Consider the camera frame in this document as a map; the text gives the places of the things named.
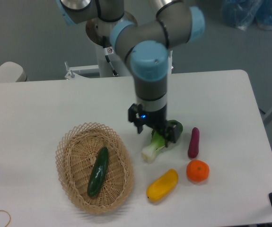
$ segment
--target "white chair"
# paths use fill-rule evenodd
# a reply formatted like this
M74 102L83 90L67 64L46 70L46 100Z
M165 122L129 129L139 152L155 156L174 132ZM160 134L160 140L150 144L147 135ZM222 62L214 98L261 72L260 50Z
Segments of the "white chair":
M0 66L0 83L29 81L23 68L13 62L6 62Z

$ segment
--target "green cucumber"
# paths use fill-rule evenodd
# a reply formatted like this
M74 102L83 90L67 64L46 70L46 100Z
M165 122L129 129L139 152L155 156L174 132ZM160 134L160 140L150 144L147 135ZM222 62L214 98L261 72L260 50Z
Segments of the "green cucumber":
M101 187L105 180L107 165L108 165L108 149L106 147L103 147L97 155L94 167L89 177L88 181L89 197L94 197L101 190Z

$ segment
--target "toy fruit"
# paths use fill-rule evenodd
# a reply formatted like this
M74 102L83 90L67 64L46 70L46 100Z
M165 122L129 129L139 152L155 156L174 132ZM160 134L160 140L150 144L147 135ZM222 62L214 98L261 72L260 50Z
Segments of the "toy fruit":
M186 168L187 177L195 182L201 182L208 178L210 173L209 166L200 160L192 160Z
M163 176L152 183L146 190L148 199L157 202L168 195L178 183L178 173L174 169L168 170Z
M169 120L171 124L175 124L179 128L180 134L183 131L183 125L176 120ZM150 144L142 149L142 158L148 163L152 163L160 153L160 150L165 147L165 139L155 130L151 132Z
M200 137L200 131L198 128L193 128L192 130L192 138L189 143L188 147L188 157L189 158L195 158L198 156L199 153L199 137Z
M88 181L88 196L94 197L97 195L105 180L108 166L108 149L103 147L96 158L94 167Z

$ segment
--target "green vegetable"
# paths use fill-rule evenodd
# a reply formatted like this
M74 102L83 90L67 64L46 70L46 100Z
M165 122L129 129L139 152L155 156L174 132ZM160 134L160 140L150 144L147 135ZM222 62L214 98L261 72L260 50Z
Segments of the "green vegetable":
M101 189L101 186L105 180L105 175L108 165L108 150L103 147L96 158L94 167L88 181L88 196L94 197Z
M177 125L179 127L180 134L182 133L183 125L180 122L176 120L170 120L168 122ZM160 153L160 150L164 147L165 139L159 135L159 133L153 130L151 132L150 144L142 149L142 158L144 161L152 163Z

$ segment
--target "woven basket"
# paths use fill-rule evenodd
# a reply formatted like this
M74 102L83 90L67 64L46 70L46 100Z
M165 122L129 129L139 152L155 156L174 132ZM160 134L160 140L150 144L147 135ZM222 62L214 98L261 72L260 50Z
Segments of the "woven basket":
M88 180L102 147L109 151L105 181L98 195L87 194ZM132 191L133 167L128 151L115 131L99 123L86 123L65 134L56 151L59 180L70 201L91 214L118 208Z

